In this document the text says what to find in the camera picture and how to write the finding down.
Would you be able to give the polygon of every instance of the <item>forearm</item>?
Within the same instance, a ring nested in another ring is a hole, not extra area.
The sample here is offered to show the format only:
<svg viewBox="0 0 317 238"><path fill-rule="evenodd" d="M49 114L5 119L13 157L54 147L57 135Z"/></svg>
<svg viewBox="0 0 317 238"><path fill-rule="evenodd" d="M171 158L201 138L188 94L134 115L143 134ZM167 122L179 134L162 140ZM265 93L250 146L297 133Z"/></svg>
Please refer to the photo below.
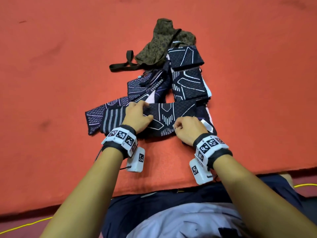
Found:
<svg viewBox="0 0 317 238"><path fill-rule="evenodd" d="M317 227L232 156L214 162L244 223L256 237L313 237Z"/></svg>
<svg viewBox="0 0 317 238"><path fill-rule="evenodd" d="M41 238L98 237L122 160L120 151L106 148L55 213Z"/></svg>

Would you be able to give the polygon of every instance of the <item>navy blue shorts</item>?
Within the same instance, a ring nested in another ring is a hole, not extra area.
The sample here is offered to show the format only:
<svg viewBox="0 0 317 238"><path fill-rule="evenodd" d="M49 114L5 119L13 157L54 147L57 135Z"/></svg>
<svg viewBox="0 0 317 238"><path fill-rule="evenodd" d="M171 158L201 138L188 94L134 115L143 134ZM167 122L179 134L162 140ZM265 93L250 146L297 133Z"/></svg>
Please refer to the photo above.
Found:
<svg viewBox="0 0 317 238"><path fill-rule="evenodd" d="M298 194L280 175L258 176L272 190L304 213ZM104 238L124 238L138 224L150 216L186 203L227 202L232 203L222 183L177 190L158 191L152 195L126 195L113 198L102 227Z"/></svg>

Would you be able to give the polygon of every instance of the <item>yellow line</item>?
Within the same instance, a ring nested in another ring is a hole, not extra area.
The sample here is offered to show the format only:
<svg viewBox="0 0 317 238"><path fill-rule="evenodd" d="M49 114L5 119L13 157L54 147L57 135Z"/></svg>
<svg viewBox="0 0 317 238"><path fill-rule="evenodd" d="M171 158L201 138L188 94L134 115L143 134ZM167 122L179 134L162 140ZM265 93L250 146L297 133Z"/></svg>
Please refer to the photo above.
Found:
<svg viewBox="0 0 317 238"><path fill-rule="evenodd" d="M300 185L295 185L294 188L302 187L302 186L308 186L308 185L317 186L317 184L300 184Z"/></svg>
<svg viewBox="0 0 317 238"><path fill-rule="evenodd" d="M25 227L25 226L34 225L34 224L36 224L36 223L38 223L38 222L45 221L45 220L49 220L49 219L52 219L52 218L53 218L53 216L52 216L52 217L49 217L49 218L42 219L42 220L35 221L35 222L33 222L33 223L29 223L29 224L25 224L25 225L22 225L22 226L19 226L19 227L15 227L15 228L12 228L12 229L9 229L9 230L5 230L5 231L3 231L3 232L0 232L0 235L3 234L3 233L9 232L9 231L13 231L13 230L16 230L16 229Z"/></svg>
<svg viewBox="0 0 317 238"><path fill-rule="evenodd" d="M302 187L302 186L309 186L309 185L317 186L317 184L300 184L300 185L295 185L294 188L298 188L298 187ZM29 224L25 224L25 225L22 225L22 226L19 226L19 227L15 227L15 228L12 228L12 229L9 229L9 230L5 230L5 231L3 231L3 232L0 232L0 235L3 234L3 233L9 232L9 231L13 231L13 230L16 230L16 229L25 227L25 226L34 225L34 224L36 224L36 223L38 223L38 222L45 221L45 220L49 220L49 219L52 219L52 218L53 218L53 216L52 216L52 217L45 218L45 219L42 219L42 220L35 221L35 222L33 222L33 223L29 223Z"/></svg>

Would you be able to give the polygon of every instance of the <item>person's right forearm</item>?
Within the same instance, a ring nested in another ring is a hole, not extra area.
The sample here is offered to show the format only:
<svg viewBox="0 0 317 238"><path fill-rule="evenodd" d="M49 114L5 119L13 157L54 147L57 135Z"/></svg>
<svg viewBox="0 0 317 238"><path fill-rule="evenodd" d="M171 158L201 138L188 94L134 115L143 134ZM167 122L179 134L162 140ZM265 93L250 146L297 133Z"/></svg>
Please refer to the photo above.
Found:
<svg viewBox="0 0 317 238"><path fill-rule="evenodd" d="M316 237L317 226L232 156L219 157L213 167L256 237Z"/></svg>

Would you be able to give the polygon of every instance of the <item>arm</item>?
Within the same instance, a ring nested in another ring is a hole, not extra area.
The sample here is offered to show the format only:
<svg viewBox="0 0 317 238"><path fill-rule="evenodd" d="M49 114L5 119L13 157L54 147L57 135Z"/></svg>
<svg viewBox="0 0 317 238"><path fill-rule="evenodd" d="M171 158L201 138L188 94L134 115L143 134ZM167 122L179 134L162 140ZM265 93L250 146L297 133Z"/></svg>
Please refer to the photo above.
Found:
<svg viewBox="0 0 317 238"><path fill-rule="evenodd" d="M188 145L193 145L198 136L207 133L195 117L177 119L175 128L177 136ZM255 237L316 237L315 224L232 156L219 157L213 167Z"/></svg>
<svg viewBox="0 0 317 238"><path fill-rule="evenodd" d="M148 104L131 102L122 124L131 126L137 133L143 131L153 119L152 115L143 116L143 106ZM54 214L40 238L98 237L122 160L119 150L106 148Z"/></svg>

